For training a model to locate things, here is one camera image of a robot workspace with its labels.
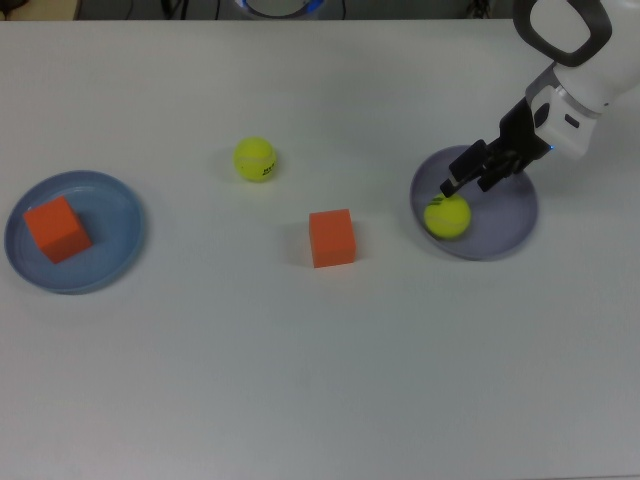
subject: foam block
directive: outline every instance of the foam block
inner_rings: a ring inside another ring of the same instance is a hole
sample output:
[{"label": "foam block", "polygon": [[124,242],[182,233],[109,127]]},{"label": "foam block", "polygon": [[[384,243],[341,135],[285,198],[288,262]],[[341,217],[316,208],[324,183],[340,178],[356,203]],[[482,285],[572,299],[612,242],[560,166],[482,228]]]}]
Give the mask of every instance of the foam block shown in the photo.
[{"label": "foam block", "polygon": [[23,218],[36,245],[53,263],[60,263],[92,245],[64,197],[26,211]]},{"label": "foam block", "polygon": [[356,259],[356,238],[349,210],[310,214],[309,237],[315,268],[353,263]]}]

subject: blue plate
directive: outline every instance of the blue plate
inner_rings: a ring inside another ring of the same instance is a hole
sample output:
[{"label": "blue plate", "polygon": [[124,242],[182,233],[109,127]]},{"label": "blue plate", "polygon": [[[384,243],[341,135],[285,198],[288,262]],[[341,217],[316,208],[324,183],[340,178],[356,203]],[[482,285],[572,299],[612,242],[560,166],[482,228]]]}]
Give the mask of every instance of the blue plate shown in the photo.
[{"label": "blue plate", "polygon": [[[93,245],[57,265],[36,246],[24,212],[64,195]],[[91,171],[61,173],[29,190],[14,207],[4,233],[9,263],[25,280],[56,293],[106,286],[135,260],[144,237],[140,202],[122,182]]]},{"label": "blue plate", "polygon": [[411,209],[427,238],[445,252],[467,260],[505,257],[531,236],[538,219],[538,197],[527,175],[519,173],[501,180],[484,193],[477,182],[462,187],[460,195],[471,207],[471,224],[453,240],[433,236],[424,223],[424,209],[440,184],[451,175],[449,165],[468,147],[446,148],[431,155],[418,169],[411,183]]}]

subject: yellow tennis ball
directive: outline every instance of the yellow tennis ball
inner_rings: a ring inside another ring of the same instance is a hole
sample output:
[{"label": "yellow tennis ball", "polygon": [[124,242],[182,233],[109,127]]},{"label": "yellow tennis ball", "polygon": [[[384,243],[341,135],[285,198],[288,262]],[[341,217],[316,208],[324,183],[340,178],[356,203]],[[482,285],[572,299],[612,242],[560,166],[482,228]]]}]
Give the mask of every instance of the yellow tennis ball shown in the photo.
[{"label": "yellow tennis ball", "polygon": [[233,165],[243,178],[264,182],[276,167],[276,152],[264,138],[248,137],[236,146]]},{"label": "yellow tennis ball", "polygon": [[453,239],[462,235],[471,223],[471,209],[467,201],[458,194],[449,198],[435,197],[424,209],[424,223],[433,235]]}]

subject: cable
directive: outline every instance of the cable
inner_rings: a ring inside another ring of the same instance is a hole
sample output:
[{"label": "cable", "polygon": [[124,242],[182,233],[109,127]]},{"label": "cable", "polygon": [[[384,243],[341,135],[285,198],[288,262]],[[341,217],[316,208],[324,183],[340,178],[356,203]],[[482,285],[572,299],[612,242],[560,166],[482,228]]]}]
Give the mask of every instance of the cable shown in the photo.
[{"label": "cable", "polygon": [[182,2],[182,12],[180,13],[180,20],[187,19],[187,9],[189,8],[189,0],[184,0]]},{"label": "cable", "polygon": [[133,13],[133,0],[129,0],[129,11],[127,12],[127,16],[124,17],[124,19],[129,20],[131,18],[132,13]]}]

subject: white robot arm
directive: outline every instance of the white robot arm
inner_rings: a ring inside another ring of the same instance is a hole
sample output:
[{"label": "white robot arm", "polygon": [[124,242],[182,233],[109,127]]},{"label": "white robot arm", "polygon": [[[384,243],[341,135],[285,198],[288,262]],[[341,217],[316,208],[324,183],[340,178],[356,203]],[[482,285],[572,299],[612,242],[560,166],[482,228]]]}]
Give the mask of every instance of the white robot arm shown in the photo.
[{"label": "white robot arm", "polygon": [[583,156],[606,107],[640,83],[640,0],[515,0],[513,17],[554,63],[501,120],[497,140],[479,140],[450,165],[446,196],[476,178],[488,191],[553,148]]}]

